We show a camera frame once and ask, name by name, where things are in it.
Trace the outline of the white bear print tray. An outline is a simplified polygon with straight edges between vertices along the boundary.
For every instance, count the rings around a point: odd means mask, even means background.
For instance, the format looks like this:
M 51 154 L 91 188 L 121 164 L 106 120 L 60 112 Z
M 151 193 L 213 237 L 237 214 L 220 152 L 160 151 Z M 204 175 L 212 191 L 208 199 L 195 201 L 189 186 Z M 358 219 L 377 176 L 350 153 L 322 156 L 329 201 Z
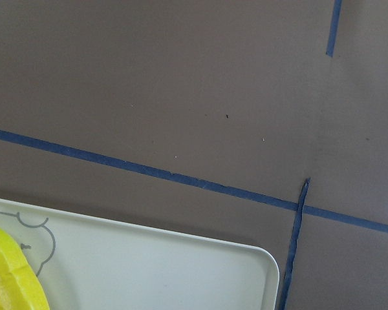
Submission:
M 273 309 L 279 268 L 259 247 L 0 199 L 52 309 Z

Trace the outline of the yellow banana long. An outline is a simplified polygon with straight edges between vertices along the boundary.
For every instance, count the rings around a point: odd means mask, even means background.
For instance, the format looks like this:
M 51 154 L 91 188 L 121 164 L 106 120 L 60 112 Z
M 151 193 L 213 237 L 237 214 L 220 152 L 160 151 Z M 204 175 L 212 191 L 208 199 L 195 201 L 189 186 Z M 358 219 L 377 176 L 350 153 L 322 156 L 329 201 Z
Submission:
M 0 228 L 0 309 L 49 309 L 20 245 Z

